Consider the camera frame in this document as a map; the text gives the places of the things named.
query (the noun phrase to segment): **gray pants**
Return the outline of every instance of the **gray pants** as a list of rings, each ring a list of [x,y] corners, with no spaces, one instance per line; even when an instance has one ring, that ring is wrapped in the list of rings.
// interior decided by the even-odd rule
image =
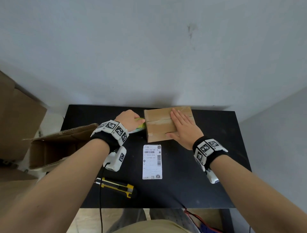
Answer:
[[[182,209],[150,209],[149,214],[152,220],[170,220],[192,233],[199,233],[197,227]],[[110,227],[107,233],[112,233],[122,227],[146,220],[146,215],[143,209],[124,209],[122,216]]]

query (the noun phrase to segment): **hand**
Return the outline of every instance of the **hand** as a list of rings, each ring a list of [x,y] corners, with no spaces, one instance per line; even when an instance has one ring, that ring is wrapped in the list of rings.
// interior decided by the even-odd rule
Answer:
[[[119,114],[115,118],[115,121],[122,123],[122,125],[128,130],[128,132],[131,132],[135,130],[140,124],[143,124],[145,122],[145,119],[135,120],[135,118],[140,118],[140,116],[131,109],[129,109]]]
[[[184,148],[192,150],[194,142],[204,135],[203,132],[187,115],[182,114],[179,110],[172,109],[171,119],[177,127],[177,132],[166,133],[166,135]]]

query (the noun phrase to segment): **yellow box cutter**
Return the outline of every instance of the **yellow box cutter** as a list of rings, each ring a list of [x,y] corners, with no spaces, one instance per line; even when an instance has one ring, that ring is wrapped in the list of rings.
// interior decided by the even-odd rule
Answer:
[[[100,185],[100,180],[100,178],[96,178],[95,183]],[[127,196],[127,198],[134,198],[137,195],[137,191],[133,185],[111,180],[105,177],[102,178],[101,187],[110,188],[113,191]]]

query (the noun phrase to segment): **cardboard box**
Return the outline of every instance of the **cardboard box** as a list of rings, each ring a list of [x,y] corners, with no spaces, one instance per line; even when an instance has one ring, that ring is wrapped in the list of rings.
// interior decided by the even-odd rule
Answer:
[[[0,158],[22,160],[46,114],[41,106],[0,71]]]
[[[177,131],[176,126],[170,117],[172,109],[173,108],[144,110],[147,142],[170,140],[170,138],[165,134]],[[180,110],[194,121],[191,107],[182,106],[175,107],[175,109]]]
[[[33,139],[29,168],[50,172],[84,146],[97,127],[98,124],[90,124]]]
[[[37,182],[35,176],[17,169],[0,168],[0,217]]]

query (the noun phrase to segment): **white wall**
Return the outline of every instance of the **white wall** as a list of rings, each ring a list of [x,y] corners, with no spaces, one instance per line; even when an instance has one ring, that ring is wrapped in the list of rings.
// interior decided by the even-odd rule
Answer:
[[[307,213],[307,88],[240,123],[252,171]],[[248,224],[231,210],[237,233]]]
[[[306,12],[306,0],[3,0],[0,70],[62,115],[191,105],[241,121],[307,86]]]

